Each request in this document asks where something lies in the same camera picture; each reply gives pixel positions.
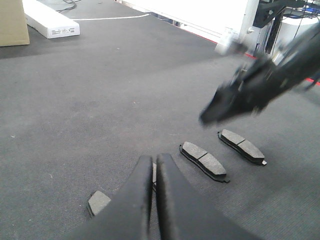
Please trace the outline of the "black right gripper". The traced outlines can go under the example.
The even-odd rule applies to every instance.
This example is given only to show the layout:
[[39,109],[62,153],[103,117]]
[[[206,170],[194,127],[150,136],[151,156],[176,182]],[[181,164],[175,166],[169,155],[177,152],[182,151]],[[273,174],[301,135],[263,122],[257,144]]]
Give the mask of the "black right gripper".
[[240,66],[231,82],[219,86],[201,112],[202,125],[222,123],[236,116],[263,110],[277,97],[276,65],[268,57]]

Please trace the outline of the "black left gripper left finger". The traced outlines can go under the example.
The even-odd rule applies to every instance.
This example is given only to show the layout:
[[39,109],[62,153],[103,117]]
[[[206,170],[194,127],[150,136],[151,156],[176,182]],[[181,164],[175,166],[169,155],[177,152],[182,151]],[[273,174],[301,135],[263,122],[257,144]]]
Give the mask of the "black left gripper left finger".
[[139,157],[121,189],[96,216],[64,240],[147,240],[152,206],[153,159]]

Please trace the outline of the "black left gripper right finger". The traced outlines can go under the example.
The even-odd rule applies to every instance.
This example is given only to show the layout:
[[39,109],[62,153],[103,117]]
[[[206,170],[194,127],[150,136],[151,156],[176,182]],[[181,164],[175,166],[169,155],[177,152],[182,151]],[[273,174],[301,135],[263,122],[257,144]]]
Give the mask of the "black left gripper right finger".
[[183,176],[169,153],[156,158],[156,205],[163,240],[256,240]]

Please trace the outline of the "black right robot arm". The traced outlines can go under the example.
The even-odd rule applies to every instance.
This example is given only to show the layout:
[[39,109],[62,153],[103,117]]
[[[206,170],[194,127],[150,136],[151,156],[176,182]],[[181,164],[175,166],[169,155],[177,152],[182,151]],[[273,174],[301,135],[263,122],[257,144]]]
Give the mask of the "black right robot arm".
[[240,66],[220,85],[199,115],[204,126],[262,112],[269,103],[320,71],[320,24],[316,23],[272,56]]

